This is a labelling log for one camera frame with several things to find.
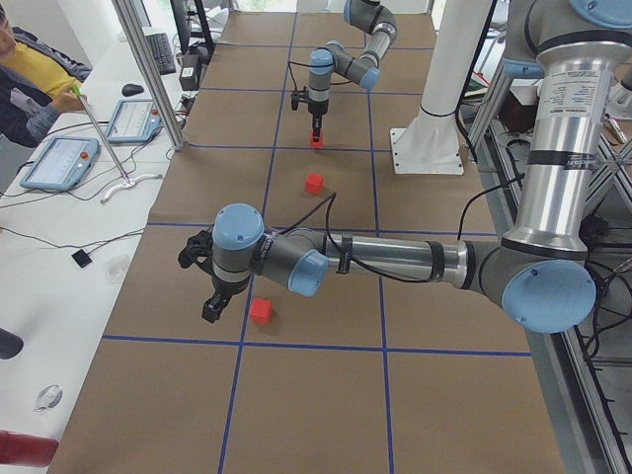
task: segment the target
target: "cable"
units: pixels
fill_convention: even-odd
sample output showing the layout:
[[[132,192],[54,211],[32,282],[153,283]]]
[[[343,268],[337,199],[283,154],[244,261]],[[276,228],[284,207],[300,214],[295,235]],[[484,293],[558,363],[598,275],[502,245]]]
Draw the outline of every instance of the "cable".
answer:
[[[131,162],[133,163],[133,165],[134,165],[134,166],[133,166],[133,168],[132,168],[132,169],[131,169],[128,173],[133,173],[134,171],[136,171],[137,165],[136,165],[136,162],[135,162],[135,160],[134,160],[134,155],[135,155],[136,153],[138,153],[140,150],[142,150],[143,148],[145,148],[145,147],[146,147],[149,143],[151,143],[151,142],[152,142],[152,141],[156,138],[156,136],[158,136],[158,132],[159,132],[161,129],[162,129],[162,127],[160,127],[160,128],[158,128],[158,129],[156,129],[156,132],[155,132],[155,133],[154,133],[154,134],[153,134],[153,135],[152,135],[152,136],[151,136],[151,137],[150,137],[147,141],[144,141],[143,143],[140,143],[139,145],[137,145],[136,147],[134,147],[134,148],[131,150],[131,152],[129,153],[129,156],[128,156],[127,158],[125,158],[123,161],[121,161],[121,163],[122,163],[122,164],[126,163],[126,162],[127,162],[127,161],[129,161],[129,160],[131,160]],[[71,196],[71,197],[73,197],[73,198],[76,198],[76,199],[79,199],[79,200],[83,200],[83,201],[87,201],[87,200],[94,199],[94,198],[95,198],[96,196],[98,196],[98,195],[99,195],[99,194],[100,194],[100,193],[101,193],[101,192],[102,192],[105,188],[107,188],[110,184],[114,183],[115,181],[118,181],[118,180],[120,179],[120,176],[117,176],[116,178],[114,178],[114,179],[112,179],[112,180],[108,181],[107,183],[105,183],[105,184],[104,184],[104,185],[103,185],[103,186],[102,186],[102,187],[101,187],[98,191],[96,191],[96,192],[95,192],[94,194],[92,194],[90,197],[79,197],[79,196],[77,196],[77,195],[73,194],[72,192],[73,192],[73,191],[77,191],[77,190],[79,190],[79,189],[83,188],[84,186],[87,186],[88,184],[90,184],[90,183],[92,183],[93,181],[95,181],[97,178],[99,178],[99,177],[101,177],[101,176],[103,176],[103,175],[105,175],[105,174],[109,173],[110,171],[115,170],[116,168],[117,168],[116,166],[113,166],[112,168],[109,168],[108,170],[102,171],[101,173],[99,173],[99,174],[97,174],[97,175],[93,176],[92,178],[90,178],[90,179],[89,179],[89,180],[87,180],[87,181],[84,181],[83,183],[81,183],[80,185],[78,185],[78,186],[74,187],[72,190],[69,190],[69,191],[53,191],[53,192],[52,192],[52,191],[47,191],[47,190],[28,190],[28,191],[25,191],[25,192],[23,192],[23,193],[21,193],[21,194],[19,194],[19,195],[4,195],[4,194],[0,193],[0,196],[4,196],[4,197],[6,197],[6,198],[18,198],[18,197],[20,197],[20,196],[26,195],[26,194],[28,194],[28,193],[32,193],[32,192],[34,192],[34,191],[41,191],[42,193],[46,193],[46,194],[47,194],[47,196],[44,196],[44,197],[38,197],[38,198],[36,198],[36,199],[32,199],[32,200],[24,200],[24,201],[22,201],[22,202],[14,202],[14,203],[11,203],[11,204],[4,204],[4,205],[0,205],[0,209],[4,209],[4,208],[7,208],[7,207],[14,207],[14,206],[17,206],[17,205],[31,204],[31,203],[33,203],[33,202],[38,202],[38,201],[40,201],[40,200],[45,200],[45,199],[53,198],[53,197],[55,197],[55,196],[58,196],[58,195],[63,195],[63,194],[69,195],[69,196]]]
[[[529,147],[531,146],[531,142],[523,138],[513,138],[505,144],[505,151],[507,151],[507,154],[510,156],[510,162],[512,163],[514,176],[517,176],[519,174],[519,170],[517,169],[517,165],[515,162],[515,157],[514,157],[514,154],[512,153],[512,146],[517,143],[525,143],[529,145]],[[520,186],[520,189],[522,189],[522,180],[518,180],[517,185]]]
[[[598,266],[602,269],[605,269],[609,272],[609,275],[606,278],[601,277],[594,269],[591,269],[588,265],[594,265],[594,266]],[[587,270],[589,270],[589,273],[591,273],[591,276],[593,277],[593,279],[600,279],[602,281],[602,284],[599,284],[597,286],[598,288],[598,293],[597,293],[597,300],[594,304],[594,310],[592,313],[592,335],[588,338],[588,340],[585,342],[585,352],[586,352],[586,357],[588,359],[592,359],[595,358],[596,355],[599,352],[600,349],[600,340],[599,340],[599,335],[601,333],[603,333],[604,331],[608,331],[610,329],[616,328],[618,326],[620,326],[621,324],[632,320],[632,310],[630,312],[630,314],[628,315],[624,315],[623,313],[619,313],[619,312],[615,312],[611,309],[608,308],[603,308],[601,303],[603,301],[603,299],[607,296],[607,293],[609,291],[610,286],[612,285],[612,283],[619,278],[623,284],[625,285],[626,289],[628,290],[628,294],[630,295],[630,298],[632,299],[632,285],[623,277],[621,276],[624,272],[616,272],[614,269],[610,268],[607,265],[604,265],[600,262],[595,262],[593,260],[588,260],[587,261]],[[623,317],[622,320],[617,321],[613,324],[607,325],[607,326],[603,326],[603,327],[599,327],[598,325],[598,314],[600,310],[605,310],[605,311],[609,311],[611,313],[614,313],[618,316]],[[590,346],[594,343],[594,348],[592,349],[592,351],[589,353],[588,350],[590,348]]]
[[[327,205],[327,210],[325,212],[325,232],[327,233],[327,238],[329,239],[329,241],[331,242],[331,244],[334,246],[334,248],[340,253],[343,254],[343,250],[340,248],[340,246],[336,243],[336,241],[334,241],[334,237],[331,234],[330,231],[330,225],[329,225],[329,217],[331,214],[331,210],[332,210],[332,206],[334,205],[334,201],[336,200],[336,192],[333,192],[329,197],[327,197],[326,201],[329,201],[329,205]],[[388,279],[394,279],[395,281],[401,281],[403,283],[428,283],[430,282],[429,279],[416,279],[416,278],[405,278],[405,277],[401,277],[401,276],[396,276],[393,274],[388,274],[386,272],[383,272],[380,269],[377,269],[376,267],[373,267],[369,264],[366,264],[365,262],[362,262],[361,260],[357,259],[354,256],[350,256],[350,259],[352,262],[354,262],[356,265],[362,267],[363,269],[376,274],[380,277],[385,277]]]
[[[132,230],[131,232],[127,232],[126,234],[120,235],[119,237],[115,237],[114,239],[107,240],[107,241],[99,244],[97,247],[92,249],[90,252],[88,252],[88,255],[94,254],[96,251],[98,251],[99,249],[104,248],[106,245],[109,245],[109,244],[112,244],[113,242],[116,242],[116,240],[124,239],[125,237],[134,237],[136,235],[142,235],[144,230],[145,230],[145,228],[143,227],[142,229]]]
[[[99,124],[101,124],[101,125],[107,125],[109,123],[110,122],[107,121],[107,120],[99,121]],[[64,126],[62,128],[58,128],[56,130],[51,130],[44,136],[44,138],[47,138],[48,136],[51,136],[54,133],[58,133],[58,132],[64,131],[64,130],[69,130],[70,128],[76,128],[77,126],[83,126],[83,125],[92,125],[92,122],[91,121],[84,121],[83,123],[75,123],[74,125],[68,125],[68,126]]]
[[[292,64],[294,64],[295,66],[302,66],[302,67],[332,67],[332,66],[336,66],[335,63],[331,62],[329,64],[305,64],[303,62],[296,62],[296,61],[288,61],[287,62],[287,67],[289,68],[289,77],[292,80],[292,84],[294,85],[294,91],[298,91],[298,84],[296,83],[296,78],[294,77],[294,71],[292,70]],[[345,82],[331,82],[329,85],[330,86],[344,86],[345,84],[351,84],[354,81],[345,81]]]
[[[461,135],[463,135],[463,138],[465,138],[465,143],[467,143],[467,147],[469,148],[470,153],[472,153],[472,160],[474,161],[474,163],[478,164],[478,156],[476,155],[476,150],[474,149],[474,145],[470,141],[470,135],[465,129],[465,125],[461,122],[461,118],[458,113],[460,107],[461,105],[459,104],[456,108],[456,111],[454,111],[454,120],[456,121],[456,127],[458,128],[458,131],[461,132]]]
[[[112,239],[107,239],[107,240],[97,240],[95,242],[89,242],[87,244],[83,244],[83,245],[74,245],[74,244],[64,244],[64,245],[58,245],[55,244],[53,242],[50,242],[48,240],[45,239],[41,239],[40,237],[36,237],[35,235],[28,235],[28,234],[23,234],[22,232],[17,232],[15,230],[9,229],[8,227],[4,227],[4,226],[0,226],[1,230],[5,230],[11,234],[17,235],[19,237],[24,237],[26,239],[31,239],[31,240],[36,240],[38,242],[42,242],[43,244],[49,245],[50,247],[52,247],[53,249],[82,249],[84,247],[90,247],[92,245],[97,245],[99,244],[99,246],[96,249],[93,249],[92,251],[90,251],[90,253],[88,255],[90,255],[92,252],[95,252],[96,250],[102,248],[105,245],[111,244],[112,242],[115,242],[116,240],[125,238],[125,237],[129,237],[131,235],[140,235],[142,233],[142,231],[144,230],[144,227],[142,229],[137,229],[137,230],[132,230],[131,232],[125,232],[124,234],[118,236],[118,237],[114,237]]]
[[[481,50],[483,49],[483,46],[485,45],[485,39],[487,38],[487,31],[490,29],[492,19],[494,18],[494,11],[496,10],[497,1],[498,0],[493,0],[492,4],[490,5],[490,10],[487,14],[487,18],[485,19],[485,26],[483,27],[481,36],[479,36],[478,44],[476,45],[476,49],[474,51],[474,56],[472,56],[472,62],[470,63],[470,67],[467,71],[467,75],[465,76],[465,82],[463,83],[463,88],[461,89],[461,95],[458,98],[458,103],[456,105],[456,109],[454,110],[454,119],[456,120],[456,127],[458,128],[458,131],[460,131],[461,134],[463,135],[463,138],[465,138],[467,147],[470,149],[470,153],[472,153],[472,160],[474,161],[474,163],[477,163],[477,164],[478,164],[478,156],[476,155],[476,150],[474,149],[474,146],[472,145],[472,142],[469,138],[469,134],[467,130],[465,129],[465,125],[461,123],[461,119],[459,117],[459,111],[461,109],[461,103],[463,102],[463,99],[465,98],[465,93],[467,92],[467,86],[470,83],[470,78],[472,77],[472,73],[474,72],[474,68],[476,67],[476,61],[478,59],[478,56],[481,54]]]
[[[474,196],[471,200],[467,201],[467,204],[465,204],[465,207],[463,207],[463,211],[461,212],[461,218],[459,219],[458,233],[456,234],[456,240],[461,240],[461,235],[463,234],[463,222],[465,221],[465,214],[467,213],[467,209],[469,209],[470,205],[472,205],[472,203],[476,199],[478,199],[480,196],[484,196],[488,193],[491,193],[492,191],[497,191],[501,188],[504,188],[505,186],[508,186],[511,183],[515,183],[516,181],[521,180],[523,177],[524,177],[524,174],[520,174],[516,176],[515,178],[513,178],[512,180],[506,181],[504,183],[500,183],[497,186],[493,186],[487,190],[480,192],[478,195]]]
[[[307,219],[309,219],[312,215],[314,215],[316,213],[316,211],[318,209],[320,209],[323,205],[325,205],[330,199],[334,198],[334,194],[329,195],[328,197],[325,197],[323,200],[321,200],[318,204],[316,204],[312,210],[310,210],[309,212],[307,212],[305,215],[303,215],[300,219],[298,219],[296,222],[294,222],[292,225],[290,225],[289,227],[286,227],[285,229],[283,229],[282,231],[279,232],[279,234],[287,234],[288,232],[294,230],[296,227],[298,227],[300,224],[302,224],[303,222],[305,222]]]

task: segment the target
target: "computer mouse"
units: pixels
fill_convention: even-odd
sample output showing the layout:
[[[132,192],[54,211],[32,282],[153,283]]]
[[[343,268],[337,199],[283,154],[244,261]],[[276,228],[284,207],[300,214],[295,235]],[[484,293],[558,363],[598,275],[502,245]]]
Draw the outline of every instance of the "computer mouse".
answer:
[[[122,86],[120,92],[126,96],[135,96],[136,94],[140,94],[141,92],[145,92],[145,89],[138,84],[125,84]]]

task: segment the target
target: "light blue joint cap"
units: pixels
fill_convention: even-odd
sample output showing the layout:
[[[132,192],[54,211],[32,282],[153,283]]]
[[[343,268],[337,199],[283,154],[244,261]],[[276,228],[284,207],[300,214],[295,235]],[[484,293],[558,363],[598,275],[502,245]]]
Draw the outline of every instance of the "light blue joint cap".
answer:
[[[632,28],[632,0],[570,0],[582,18],[611,30]]]
[[[215,217],[213,244],[224,250],[244,250],[264,234],[264,218],[248,204],[230,204]]]
[[[343,46],[343,44],[341,42],[339,42],[339,41],[336,41],[335,39],[333,39],[331,41],[327,41],[327,44],[335,44],[340,49],[345,50],[345,47]]]
[[[287,281],[287,289],[303,296],[313,296],[329,268],[329,259],[310,250],[296,263]]]
[[[362,79],[359,81],[359,86],[362,89],[370,91],[373,87],[375,87],[375,84],[377,84],[378,80],[379,69],[377,69],[376,67],[371,67],[368,71],[366,71],[366,74],[362,76]]]
[[[512,79],[542,79],[544,69],[537,62],[503,59],[505,74]]]
[[[334,56],[327,49],[316,49],[309,56],[309,72],[318,76],[324,76],[334,70]]]
[[[567,260],[547,260],[512,278],[503,292],[503,309],[536,333],[560,333],[592,311],[596,290],[587,270]]]
[[[345,2],[345,10],[343,10],[343,18],[345,19],[345,22],[347,22],[349,25],[352,25],[352,2],[354,0],[347,0]]]

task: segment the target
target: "red object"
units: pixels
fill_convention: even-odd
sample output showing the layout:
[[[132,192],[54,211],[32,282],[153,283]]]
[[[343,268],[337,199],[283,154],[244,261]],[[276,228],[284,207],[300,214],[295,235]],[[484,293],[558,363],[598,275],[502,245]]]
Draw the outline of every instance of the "red object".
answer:
[[[320,130],[320,136],[314,138],[314,130],[309,134],[309,146],[311,148],[322,148],[325,145],[325,136],[323,130]]]
[[[273,303],[269,299],[255,298],[250,305],[250,319],[268,324],[273,317]]]
[[[325,179],[318,173],[310,173],[305,180],[305,191],[311,195],[318,196],[323,191]]]
[[[0,464],[46,467],[59,443],[48,437],[0,430]]]

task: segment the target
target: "white desk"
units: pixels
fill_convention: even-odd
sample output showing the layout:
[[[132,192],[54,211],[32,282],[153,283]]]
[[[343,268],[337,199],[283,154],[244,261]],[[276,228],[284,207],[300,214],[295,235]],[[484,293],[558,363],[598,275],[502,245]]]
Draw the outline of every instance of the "white desk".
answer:
[[[162,77],[175,106],[182,95],[178,74]],[[82,88],[97,119],[110,119],[117,101],[122,98],[120,89],[128,82],[144,83],[129,45],[116,42]],[[143,97],[148,98],[149,94],[135,96]],[[65,114],[52,129],[85,121],[89,121],[85,115]],[[69,131],[72,132],[70,136],[97,136],[91,126],[60,134]],[[116,147],[118,158],[125,159],[132,148]],[[166,154],[170,149],[171,142],[163,130],[135,155],[137,169],[131,176],[164,174],[169,167]],[[131,167],[131,162],[127,162],[125,169],[129,171]],[[119,176],[102,147],[86,180],[107,170],[111,171],[75,194],[89,197]],[[19,182],[25,173],[26,170],[20,173],[7,195],[24,191]],[[115,194],[107,204],[99,203],[104,192],[89,201],[61,195],[4,208],[2,206],[7,204],[46,195],[35,192],[22,197],[3,197],[0,199],[0,225],[58,245],[107,240],[145,226],[148,210],[161,184],[161,180],[139,183],[130,191]],[[80,269],[71,260],[73,249],[50,249],[34,240],[0,231],[0,328],[25,341],[16,357],[0,360],[0,430],[61,439],[121,287],[121,281],[109,280],[106,265],[120,256],[131,260],[139,239],[136,236],[118,240],[99,249],[92,255],[93,263]],[[62,388],[61,402],[53,409],[35,412],[38,394],[51,384]],[[0,474],[45,470],[0,465]]]

